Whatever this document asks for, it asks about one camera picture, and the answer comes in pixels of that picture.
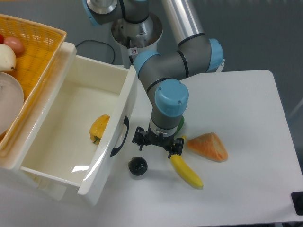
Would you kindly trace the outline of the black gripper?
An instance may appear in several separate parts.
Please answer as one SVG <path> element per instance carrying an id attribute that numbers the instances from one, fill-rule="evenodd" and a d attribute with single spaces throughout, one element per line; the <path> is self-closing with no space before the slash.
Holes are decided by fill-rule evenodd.
<path id="1" fill-rule="evenodd" d="M 137 127 L 132 139 L 132 143 L 139 146 L 139 151 L 142 151 L 143 146 L 155 145 L 168 151 L 168 158 L 173 155 L 181 156 L 184 146 L 184 138 L 174 139 L 173 135 L 164 136 L 163 133 L 154 133 L 151 129 L 145 131 L 142 127 Z"/>

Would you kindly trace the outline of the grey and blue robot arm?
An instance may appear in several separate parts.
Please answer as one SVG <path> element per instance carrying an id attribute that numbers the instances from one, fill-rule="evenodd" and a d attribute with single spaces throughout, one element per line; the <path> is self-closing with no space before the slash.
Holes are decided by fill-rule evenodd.
<path id="1" fill-rule="evenodd" d="M 207 38 L 189 0 L 162 2 L 178 45 L 175 52 L 164 56 L 156 50 L 162 24 L 150 12 L 148 1 L 85 0 L 82 4 L 93 25 L 112 23 L 112 37 L 122 46 L 124 66 L 135 68 L 151 102 L 149 128 L 138 127 L 133 143 L 164 148 L 170 156 L 181 155 L 184 140 L 176 134 L 189 97 L 181 81 L 217 69 L 224 61 L 220 43 Z"/>

